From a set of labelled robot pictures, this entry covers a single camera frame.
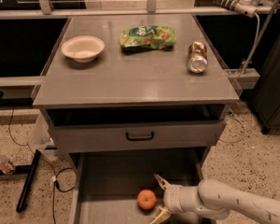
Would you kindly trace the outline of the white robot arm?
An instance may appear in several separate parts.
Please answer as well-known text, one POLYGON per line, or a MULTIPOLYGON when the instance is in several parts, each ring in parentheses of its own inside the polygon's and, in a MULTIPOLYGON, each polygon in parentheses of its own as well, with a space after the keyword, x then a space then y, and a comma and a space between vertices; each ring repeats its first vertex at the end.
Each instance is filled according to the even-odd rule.
POLYGON ((227 218, 230 210, 253 219, 258 224, 280 224, 280 201, 232 188, 214 179, 204 179, 197 186, 170 184, 154 174, 164 190, 164 206, 157 208, 149 224, 162 224, 173 214, 191 212, 213 220, 227 218))

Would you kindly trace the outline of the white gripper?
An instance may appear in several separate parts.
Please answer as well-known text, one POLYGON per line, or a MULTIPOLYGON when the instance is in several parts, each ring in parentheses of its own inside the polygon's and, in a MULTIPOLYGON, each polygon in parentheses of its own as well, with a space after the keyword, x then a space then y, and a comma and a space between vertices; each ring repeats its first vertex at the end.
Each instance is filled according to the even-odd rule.
POLYGON ((154 218, 149 224, 162 224, 171 217, 172 213, 184 213, 189 210, 189 188, 180 185, 171 185, 166 179, 154 174, 161 189, 165 190, 163 202, 165 206, 159 206, 154 218))

